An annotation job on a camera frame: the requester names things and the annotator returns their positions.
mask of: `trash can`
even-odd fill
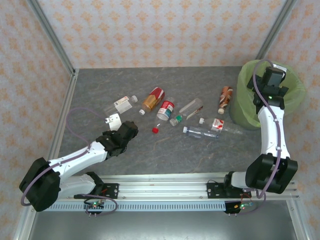
[[[257,130],[260,128],[260,122],[256,114],[256,106],[253,104],[254,93],[251,89],[247,88],[247,84],[253,75],[257,62],[259,62],[259,60],[252,60],[243,65],[238,76],[236,92],[229,109],[233,122],[248,130]],[[280,84],[280,87],[285,86],[289,88],[283,98],[285,105],[284,115],[288,115],[303,101],[306,95],[306,89],[291,67],[275,61],[274,63],[287,68],[285,79]],[[263,62],[257,69],[256,74],[262,77],[266,67],[269,66],[270,64],[268,62]]]

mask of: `wall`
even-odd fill
[[[268,58],[293,67],[307,95],[301,107],[286,120],[291,158],[298,161],[299,190],[308,210],[308,223],[320,236],[320,4],[299,0]]]
[[[75,68],[241,66],[285,0],[40,0]]]
[[[18,186],[45,156],[68,86],[65,70],[26,0],[0,2],[0,235],[13,238]]]

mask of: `bottle cap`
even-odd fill
[[[224,113],[225,113],[225,110],[223,108],[219,108],[218,114],[224,114]]]
[[[170,123],[171,123],[172,126],[175,126],[175,125],[178,124],[178,121],[175,118],[171,118],[170,119]]]
[[[134,102],[134,103],[138,102],[138,98],[136,97],[136,95],[133,95],[133,96],[132,96],[132,99],[133,99],[133,102]]]
[[[153,132],[154,134],[157,134],[157,133],[159,132],[159,129],[156,128],[156,127],[154,127],[154,128],[152,128],[152,132]]]

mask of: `gray floor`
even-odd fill
[[[295,240],[285,201],[268,201],[253,214],[224,212],[39,212],[29,240]]]
[[[224,133],[218,140],[194,139],[182,133],[184,126],[197,126],[200,117],[219,117],[231,124],[227,111],[217,113],[222,87],[236,90],[240,67],[163,67],[81,69],[71,108],[87,107],[101,114],[105,106],[125,95],[136,95],[139,102],[121,115],[121,120],[134,121],[139,133],[129,142],[127,151],[118,157],[93,165],[79,174],[94,171],[99,175],[170,174],[245,171],[261,150],[260,131],[244,134]],[[151,132],[156,112],[141,116],[138,111],[154,87],[161,87],[167,97],[176,98],[175,110],[198,97],[204,107],[187,122],[172,127],[168,122],[158,134]],[[103,121],[90,112],[71,116],[72,128],[90,141],[106,130]],[[83,148],[85,143],[66,129],[59,156]]]

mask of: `white bottle cap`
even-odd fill
[[[225,110],[223,108],[219,108],[218,114],[224,114],[224,113],[225,113]]]
[[[133,99],[133,102],[134,102],[134,103],[138,102],[138,98],[136,97],[136,95],[133,95],[133,96],[132,96],[132,99]]]
[[[175,126],[178,124],[178,121],[174,118],[171,118],[169,122],[171,123],[172,126]]]

